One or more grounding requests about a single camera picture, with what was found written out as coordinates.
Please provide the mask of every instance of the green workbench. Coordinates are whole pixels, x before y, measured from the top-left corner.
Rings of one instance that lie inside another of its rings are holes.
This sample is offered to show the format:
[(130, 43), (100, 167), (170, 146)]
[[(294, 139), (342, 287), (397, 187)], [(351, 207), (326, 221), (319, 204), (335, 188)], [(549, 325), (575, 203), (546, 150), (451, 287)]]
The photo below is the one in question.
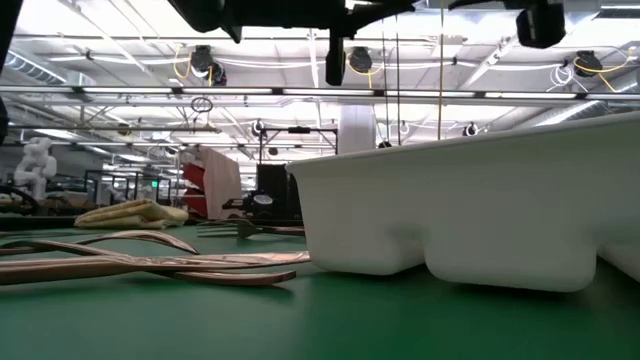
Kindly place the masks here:
[[(202, 253), (305, 248), (300, 238), (168, 233)], [(22, 258), (37, 256), (68, 255)], [(575, 294), (450, 284), (425, 266), (389, 277), (295, 268), (296, 279), (264, 288), (144, 273), (0, 287), (0, 359), (640, 359), (640, 284), (602, 261)]]

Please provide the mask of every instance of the black equipment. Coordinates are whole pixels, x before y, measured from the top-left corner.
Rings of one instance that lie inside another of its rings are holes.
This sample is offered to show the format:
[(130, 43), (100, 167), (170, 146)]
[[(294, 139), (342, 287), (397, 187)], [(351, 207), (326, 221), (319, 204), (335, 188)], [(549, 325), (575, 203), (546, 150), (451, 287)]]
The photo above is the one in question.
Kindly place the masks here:
[(258, 165), (257, 190), (243, 199), (231, 199), (223, 209), (242, 210), (252, 222), (280, 222), (286, 226), (301, 225), (302, 207), (298, 183), (284, 165)]
[(351, 56), (349, 56), (349, 65), (359, 73), (368, 73), (373, 66), (369, 49), (365, 46), (354, 47), (353, 50), (351, 50)]
[[(492, 1), (457, 0), (449, 5), (449, 10)], [(522, 46), (546, 49), (559, 43), (566, 35), (562, 3), (549, 4), (548, 0), (495, 1), (502, 1), (507, 10), (524, 9), (516, 19), (518, 39)]]
[[(593, 70), (602, 70), (602, 63), (596, 57), (596, 53), (593, 51), (578, 51), (578, 60), (576, 60), (576, 64), (580, 65), (583, 68), (593, 69)], [(580, 77), (594, 77), (598, 75), (597, 72), (591, 72), (587, 70), (583, 70), (577, 66), (574, 66), (576, 71), (576, 75)]]
[(4, 102), (0, 98), (0, 145), (4, 142), (4, 138), (9, 133), (9, 115), (7, 114), (7, 108), (4, 107)]
[(342, 85), (345, 70), (344, 38), (380, 19), (415, 10), (415, 0), (371, 0), (352, 11), (345, 0), (315, 3), (300, 0), (168, 0), (180, 16), (196, 31), (205, 33), (222, 28), (236, 43), (243, 26), (329, 29), (326, 81)]
[(213, 60), (211, 46), (197, 45), (196, 50), (191, 55), (191, 66), (200, 73), (206, 73), (206, 76), (211, 75), (212, 85), (227, 85), (227, 73), (222, 65)]
[(478, 125), (471, 123), (462, 129), (462, 136), (474, 136), (478, 134)]

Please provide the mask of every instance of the ceiling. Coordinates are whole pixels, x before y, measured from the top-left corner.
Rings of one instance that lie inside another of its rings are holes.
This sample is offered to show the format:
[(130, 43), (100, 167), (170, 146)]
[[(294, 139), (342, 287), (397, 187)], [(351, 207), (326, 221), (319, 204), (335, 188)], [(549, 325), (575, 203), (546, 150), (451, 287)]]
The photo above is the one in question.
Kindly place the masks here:
[[(97, 86), (194, 87), (208, 84), (206, 79), (198, 78), (192, 72), (185, 78), (180, 76), (188, 68), (188, 54), (195, 45), (211, 45), (214, 59), (225, 68), (228, 87), (330, 87), (324, 82), (324, 58), (328, 51), (328, 31), (325, 30), (245, 28), (244, 40), (235, 44), (221, 30), (206, 34), (192, 30), (165, 0), (78, 0), (76, 4), (80, 13), (73, 12), (61, 3), (64, 1), (25, 0), (11, 50), (56, 73), (81, 73)], [(361, 29), (354, 40), (347, 41), (347, 52), (353, 46), (367, 46), (374, 68), (380, 68), (384, 63), (386, 71), (372, 75), (370, 87), (368, 76), (347, 69), (343, 88), (397, 89), (399, 84), (403, 90), (439, 89), (438, 36), (441, 27), (439, 10), (431, 8), (429, 3), (421, 1), (420, 10), (415, 13), (371, 24)], [(638, 56), (640, 50), (632, 46), (640, 40), (640, 22), (637, 19), (599, 18), (598, 10), (602, 4), (598, 1), (567, 3), (569, 34), (560, 44), (546, 50), (525, 48), (517, 41), (510, 40), (516, 34), (514, 19), (517, 12), (487, 9), (445, 12), (443, 89), (553, 93), (603, 89), (603, 80), (597, 76), (574, 76), (569, 80), (564, 70), (558, 70), (565, 59), (572, 61), (578, 50), (594, 51), (605, 68), (627, 62), (624, 68), (603, 74), (609, 81), (636, 70), (633, 57)], [(629, 5), (632, 2), (615, 2), (620, 3)], [(105, 34), (114, 41), (105, 40)], [(143, 63), (146, 71), (127, 59), (125, 54)], [(499, 59), (478, 73), (478, 68), (495, 54)], [(451, 64), (454, 58), (457, 65)], [(557, 81), (554, 79), (557, 78), (566, 79), (567, 83), (554, 86), (553, 82)], [(13, 84), (43, 85), (5, 67), (0, 85)], [(22, 111), (31, 116), (37, 113), (30, 107), (30, 104), (35, 104), (33, 106), (40, 107), (42, 119), (47, 118), (43, 111), (55, 112), (69, 121), (85, 124), (81, 121), (79, 105), (58, 106), (50, 101), (64, 98), (47, 95), (18, 97), (6, 97), (10, 105), (15, 105), (14, 113), (21, 114)], [(107, 102), (117, 100), (117, 96), (95, 98)], [(260, 106), (258, 100), (247, 106), (243, 103), (246, 100), (243, 96), (219, 96), (213, 99), (227, 99), (229, 106), (216, 106), (205, 114), (191, 114), (191, 109), (184, 105), (120, 105), (111, 108), (85, 104), (83, 119), (86, 121), (102, 111), (91, 119), (93, 126), (129, 123), (132, 126), (166, 128), (155, 131), (155, 135), (133, 132), (122, 136), (114, 131), (91, 132), (91, 136), (104, 141), (138, 142), (168, 138), (183, 143), (234, 144), (255, 142), (250, 129), (256, 119), (262, 119), (267, 126), (273, 127), (304, 125), (335, 128), (340, 121), (341, 107), (345, 106), (344, 101), (326, 98), (292, 101), (285, 106), (274, 106), (273, 101), (269, 106)], [(374, 107), (375, 117), (380, 123), (381, 136), (378, 141), (386, 137), (387, 124), (391, 125), (391, 133), (398, 131), (395, 97), (389, 98), (389, 102), (387, 104), (383, 99), (366, 105)], [(439, 116), (442, 129), (448, 130), (441, 130), (444, 131), (443, 137), (452, 138), (461, 136), (462, 128), (471, 122), (481, 129), (488, 129), (495, 122), (500, 122), (501, 128), (511, 128), (547, 108), (540, 103), (478, 102), (469, 105), (449, 102), (439, 115), (437, 103), (407, 100), (401, 104), (399, 114), (404, 143), (411, 144), (437, 140)], [(184, 125), (185, 115), (191, 127), (209, 124), (222, 132), (190, 134), (179, 131)], [(27, 115), (20, 116), (20, 119), (16, 122), (45, 125), (36, 120), (29, 122), (31, 118), (27, 118)], [(282, 134), (274, 138), (273, 144), (328, 145), (327, 140), (317, 134)], [(99, 148), (110, 153), (120, 151), (109, 146)], [(270, 158), (273, 161), (288, 161), (331, 153), (319, 149), (293, 150), (281, 151), (278, 156)], [(138, 149), (136, 153), (143, 152), (151, 157), (148, 148), (143, 151)], [(237, 149), (225, 152), (243, 166), (254, 163)], [(255, 152), (255, 149), (250, 149), (251, 154), (255, 155)], [(163, 153), (154, 155), (157, 155), (154, 159), (164, 156)]]

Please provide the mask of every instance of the white robot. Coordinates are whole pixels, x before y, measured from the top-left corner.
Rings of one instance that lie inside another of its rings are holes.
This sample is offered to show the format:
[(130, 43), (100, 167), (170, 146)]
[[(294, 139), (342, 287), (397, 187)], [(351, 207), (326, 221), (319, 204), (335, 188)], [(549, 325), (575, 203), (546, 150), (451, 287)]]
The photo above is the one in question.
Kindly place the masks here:
[(14, 180), (16, 186), (31, 188), (31, 197), (36, 201), (45, 198), (47, 179), (52, 178), (57, 170), (58, 163), (49, 155), (51, 139), (32, 138), (24, 146), (24, 156), (16, 167)]

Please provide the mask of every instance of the hanging cable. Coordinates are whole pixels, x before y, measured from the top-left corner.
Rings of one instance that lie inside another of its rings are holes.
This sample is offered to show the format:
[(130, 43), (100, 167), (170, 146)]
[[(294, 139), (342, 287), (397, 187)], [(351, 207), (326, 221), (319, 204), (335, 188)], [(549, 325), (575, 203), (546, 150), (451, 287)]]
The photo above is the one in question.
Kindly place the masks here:
[(384, 102), (386, 106), (386, 115), (387, 115), (387, 138), (382, 140), (382, 143), (385, 144), (385, 141), (389, 141), (391, 137), (391, 133), (389, 132), (389, 86), (387, 84), (387, 48), (384, 43), (384, 19), (382, 19), (382, 69), (384, 70)]
[(213, 65), (209, 66), (209, 87), (213, 86)]
[(629, 61), (631, 61), (631, 52), (632, 51), (633, 51), (633, 49), (629, 49), (628, 50), (627, 58), (625, 59), (624, 63), (622, 63), (622, 65), (614, 66), (614, 67), (612, 67), (610, 69), (606, 69), (606, 70), (589, 69), (588, 67), (584, 67), (584, 66), (578, 64), (578, 60), (580, 60), (580, 57), (576, 57), (575, 59), (573, 59), (573, 65), (575, 65), (575, 67), (577, 67), (580, 70), (588, 71), (588, 72), (591, 72), (591, 73), (596, 73), (596, 74), (609, 73), (609, 72), (620, 70), (620, 69), (626, 67), (627, 64), (629, 63)]
[(611, 92), (615, 92), (615, 93), (618, 92), (602, 74), (598, 74), (598, 76), (600, 76), (600, 79), (602, 79), (602, 81), (605, 83), (605, 85), (607, 85), (607, 87), (609, 88), (609, 90), (611, 90)]
[(173, 72), (176, 73), (176, 76), (181, 78), (181, 79), (185, 79), (189, 76), (189, 72), (191, 71), (191, 55), (193, 54), (193, 52), (189, 53), (189, 59), (187, 60), (187, 72), (186, 74), (182, 75), (180, 74), (180, 72), (178, 71), (178, 55), (180, 54), (180, 45), (176, 46), (176, 56), (173, 59)]
[(397, 90), (397, 102), (398, 102), (398, 146), (402, 145), (400, 139), (400, 39), (398, 36), (398, 15), (396, 15), (396, 64), (398, 69), (396, 70), (396, 90)]
[(444, 87), (444, 0), (440, 0), (440, 93), (438, 95), (438, 141), (442, 138), (442, 88)]
[(351, 63), (349, 62), (349, 59), (351, 58), (351, 54), (349, 54), (349, 56), (347, 56), (347, 66), (349, 66), (349, 69), (351, 69), (351, 71), (353, 71), (354, 73), (358, 74), (358, 75), (362, 75), (362, 76), (366, 76), (369, 78), (369, 89), (373, 88), (373, 83), (371, 80), (371, 76), (377, 74), (380, 72), (380, 70), (382, 70), (384, 68), (384, 63), (382, 64), (382, 66), (380, 66), (378, 69), (376, 69), (376, 71), (371, 72), (371, 70), (367, 71), (366, 73), (360, 72), (356, 69), (353, 68), (353, 66), (351, 66)]

